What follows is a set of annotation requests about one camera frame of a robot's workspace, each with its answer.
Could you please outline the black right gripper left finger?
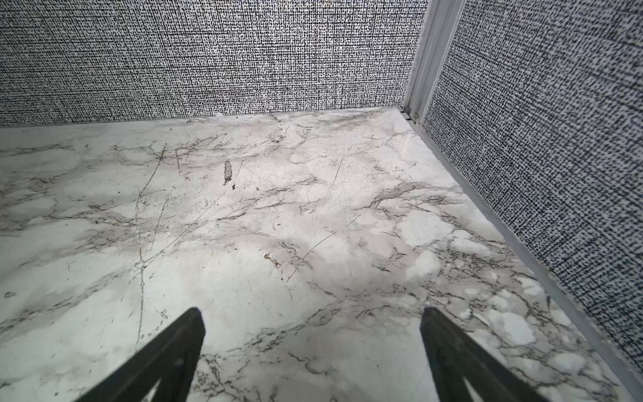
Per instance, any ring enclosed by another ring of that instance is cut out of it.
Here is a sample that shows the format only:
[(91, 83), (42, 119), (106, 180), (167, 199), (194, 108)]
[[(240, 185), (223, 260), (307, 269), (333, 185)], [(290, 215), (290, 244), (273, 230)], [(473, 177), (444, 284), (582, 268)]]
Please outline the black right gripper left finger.
[(206, 334), (202, 313), (189, 308), (80, 401), (185, 401)]

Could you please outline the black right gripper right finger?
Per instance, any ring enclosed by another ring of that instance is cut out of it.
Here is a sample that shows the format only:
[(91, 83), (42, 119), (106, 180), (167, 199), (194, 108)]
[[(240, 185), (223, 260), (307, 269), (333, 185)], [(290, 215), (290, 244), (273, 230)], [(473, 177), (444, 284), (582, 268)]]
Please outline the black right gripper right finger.
[(440, 401), (547, 400), (500, 364), (437, 308), (424, 309), (420, 334)]

